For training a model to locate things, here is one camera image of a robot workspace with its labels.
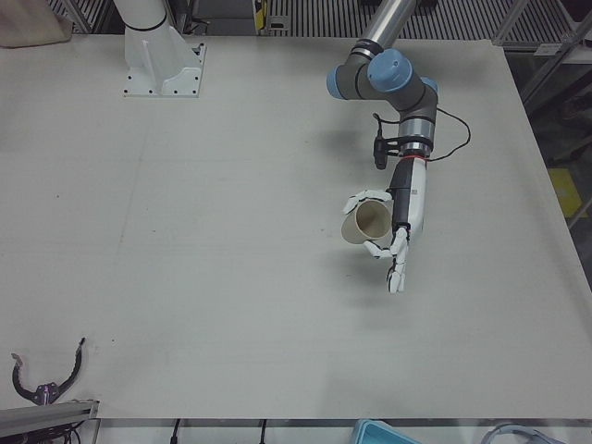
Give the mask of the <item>robot dexterous hand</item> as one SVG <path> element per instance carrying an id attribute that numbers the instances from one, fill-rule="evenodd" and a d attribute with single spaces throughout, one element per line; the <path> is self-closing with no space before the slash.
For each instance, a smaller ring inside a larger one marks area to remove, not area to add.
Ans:
<path id="1" fill-rule="evenodd" d="M 360 191 L 349 197 L 342 209 L 343 239 L 362 244 L 376 259 L 391 261 L 387 274 L 391 293 L 403 291 L 410 244 L 423 229 L 426 173 L 426 159 L 404 156 L 386 190 Z"/>

